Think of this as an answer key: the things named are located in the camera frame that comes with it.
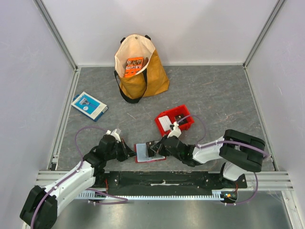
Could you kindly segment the red plastic bin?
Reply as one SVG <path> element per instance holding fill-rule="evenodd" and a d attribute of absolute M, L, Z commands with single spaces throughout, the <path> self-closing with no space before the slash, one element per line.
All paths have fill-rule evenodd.
<path fill-rule="evenodd" d="M 161 113 L 154 119 L 154 121 L 155 121 L 155 123 L 156 123 L 156 125 L 157 125 L 157 128 L 159 129 L 159 132 L 160 132 L 161 136 L 164 136 L 165 134 L 168 134 L 168 133 L 170 132 L 170 130 L 168 130 L 168 131 L 166 131 L 166 132 L 163 131 L 163 129 L 162 129 L 162 127 L 161 127 L 161 124 L 160 124 L 160 122 L 158 121 L 158 118 L 159 118 L 159 117 L 162 117 L 162 116 L 164 116 L 164 115 L 167 115 L 167 116 L 170 118 L 170 120 L 171 120 L 171 122 L 172 122 L 172 124 L 173 124 L 174 122 L 176 122 L 175 117 L 176 117 L 177 115 L 181 115 L 181 114 L 183 114 L 185 117 L 188 116 L 188 115 L 190 115 L 190 112 L 189 112 L 188 108 L 187 108 L 186 105 L 184 105 L 184 104 L 183 104 L 183 105 L 180 105 L 180 106 L 177 106 L 177 107 L 175 107 L 175 108 L 172 108 L 172 109 L 163 111 L 163 112 L 161 112 Z M 193 119 L 191 116 L 187 117 L 186 119 L 187 119 L 187 123 L 185 123 L 185 124 L 183 124 L 183 125 L 179 125 L 179 128 L 180 128 L 181 131 L 188 130 L 188 129 L 191 127 L 191 125 L 194 123 L 194 119 Z"/>

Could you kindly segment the red leather card holder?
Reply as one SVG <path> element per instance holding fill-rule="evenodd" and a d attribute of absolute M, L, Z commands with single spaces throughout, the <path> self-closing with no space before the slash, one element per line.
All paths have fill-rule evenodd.
<path fill-rule="evenodd" d="M 134 150 L 136 153 L 135 162 L 136 163 L 148 163 L 153 161 L 162 161 L 166 157 L 157 154 L 151 149 L 151 146 L 155 145 L 155 141 L 150 141 L 146 143 L 137 143 L 134 145 Z"/>

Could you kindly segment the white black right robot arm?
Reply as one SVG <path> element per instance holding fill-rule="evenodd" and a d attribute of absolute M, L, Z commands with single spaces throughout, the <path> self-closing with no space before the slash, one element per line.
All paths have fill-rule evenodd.
<path fill-rule="evenodd" d="M 200 166 L 209 161 L 225 159 L 226 162 L 218 176 L 222 187 L 228 188 L 245 172 L 259 173 L 264 159 L 265 141 L 233 129 L 224 135 L 203 145 L 184 144 L 179 136 L 179 128 L 166 133 L 160 141 L 148 147 L 149 152 L 161 156 L 173 156 L 190 167 Z"/>

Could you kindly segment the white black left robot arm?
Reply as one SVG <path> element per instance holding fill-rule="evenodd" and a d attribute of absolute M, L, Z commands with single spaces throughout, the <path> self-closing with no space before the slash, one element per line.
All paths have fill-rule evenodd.
<path fill-rule="evenodd" d="M 108 161 L 122 162 L 133 156 L 136 153 L 123 139 L 104 135 L 67 174 L 47 186 L 33 187 L 20 212 L 20 219 L 32 229 L 52 228 L 62 210 L 81 192 L 104 184 L 104 168 Z"/>

